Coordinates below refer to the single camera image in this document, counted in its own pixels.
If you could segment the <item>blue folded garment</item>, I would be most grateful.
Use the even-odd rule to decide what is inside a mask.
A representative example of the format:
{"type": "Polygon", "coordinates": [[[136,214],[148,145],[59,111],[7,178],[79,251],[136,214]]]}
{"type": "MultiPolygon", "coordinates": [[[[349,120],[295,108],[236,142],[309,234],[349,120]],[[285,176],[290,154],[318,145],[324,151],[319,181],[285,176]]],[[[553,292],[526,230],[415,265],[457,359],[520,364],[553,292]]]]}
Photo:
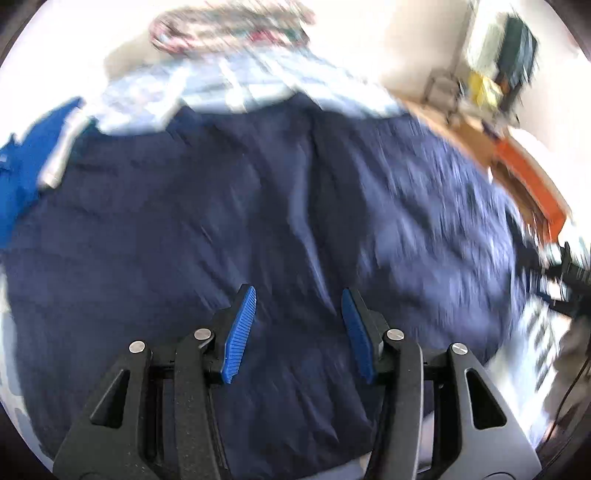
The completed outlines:
{"type": "Polygon", "coordinates": [[[5,248],[18,217],[38,198],[38,179],[57,148],[66,120],[83,104],[80,97],[48,112],[22,140],[12,134],[1,147],[1,248],[5,248]]]}

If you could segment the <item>blue checked bed sheet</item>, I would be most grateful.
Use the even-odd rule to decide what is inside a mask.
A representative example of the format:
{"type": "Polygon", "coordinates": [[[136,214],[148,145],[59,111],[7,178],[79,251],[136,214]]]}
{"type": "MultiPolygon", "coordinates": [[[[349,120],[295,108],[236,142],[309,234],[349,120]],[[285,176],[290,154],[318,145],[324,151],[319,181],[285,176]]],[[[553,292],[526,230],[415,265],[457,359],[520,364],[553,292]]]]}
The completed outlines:
{"type": "Polygon", "coordinates": [[[196,112],[245,113],[297,93],[347,116],[391,117],[404,111],[382,85],[307,49],[280,47],[142,66],[110,81],[84,110],[102,132],[130,134],[163,129],[183,105],[196,112]]]}

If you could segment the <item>navy puffer jacket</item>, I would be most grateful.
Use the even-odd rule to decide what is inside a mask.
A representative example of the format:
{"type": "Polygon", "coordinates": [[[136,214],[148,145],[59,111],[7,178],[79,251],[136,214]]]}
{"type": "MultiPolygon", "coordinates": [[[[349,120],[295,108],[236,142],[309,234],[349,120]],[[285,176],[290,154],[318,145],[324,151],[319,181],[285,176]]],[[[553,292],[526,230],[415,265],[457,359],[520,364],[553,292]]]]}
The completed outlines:
{"type": "Polygon", "coordinates": [[[214,397],[237,479],[298,479],[370,450],[382,394],[339,307],[359,290],[425,348],[482,362],[527,299],[506,192],[409,114],[349,118],[303,95],[162,131],[87,129],[1,258],[32,428],[54,456],[128,345],[190,334],[256,288],[238,375],[214,397]]]}

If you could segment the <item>floral folded quilt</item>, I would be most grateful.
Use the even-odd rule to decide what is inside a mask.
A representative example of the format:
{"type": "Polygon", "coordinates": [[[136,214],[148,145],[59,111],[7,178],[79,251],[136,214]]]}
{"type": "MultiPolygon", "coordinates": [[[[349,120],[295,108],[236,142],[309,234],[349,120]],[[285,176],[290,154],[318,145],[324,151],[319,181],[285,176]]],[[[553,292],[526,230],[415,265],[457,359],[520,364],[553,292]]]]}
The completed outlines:
{"type": "Polygon", "coordinates": [[[314,23],[314,11],[300,1],[205,1],[158,15],[148,33],[160,51],[201,55],[304,47],[314,23]]]}

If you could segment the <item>orange box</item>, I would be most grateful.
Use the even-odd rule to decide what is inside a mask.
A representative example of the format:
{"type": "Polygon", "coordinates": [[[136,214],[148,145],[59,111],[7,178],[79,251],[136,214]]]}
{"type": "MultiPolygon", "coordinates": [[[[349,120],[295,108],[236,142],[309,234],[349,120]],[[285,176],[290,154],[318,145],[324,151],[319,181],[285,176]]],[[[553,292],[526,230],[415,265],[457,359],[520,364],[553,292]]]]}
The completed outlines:
{"type": "Polygon", "coordinates": [[[534,237],[541,244],[557,242],[571,209],[534,157],[506,137],[496,142],[491,169],[514,199],[534,237]]]}

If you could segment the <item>yellow box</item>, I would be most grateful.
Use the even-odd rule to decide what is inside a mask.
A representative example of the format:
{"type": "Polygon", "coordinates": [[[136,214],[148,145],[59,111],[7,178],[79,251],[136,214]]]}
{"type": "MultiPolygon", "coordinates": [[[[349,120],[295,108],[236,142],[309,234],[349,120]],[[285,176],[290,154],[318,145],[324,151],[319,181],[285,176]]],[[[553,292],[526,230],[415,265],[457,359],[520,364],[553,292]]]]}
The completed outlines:
{"type": "Polygon", "coordinates": [[[470,100],[479,108],[496,110],[503,97],[501,87],[491,78],[471,72],[468,79],[470,100]]]}

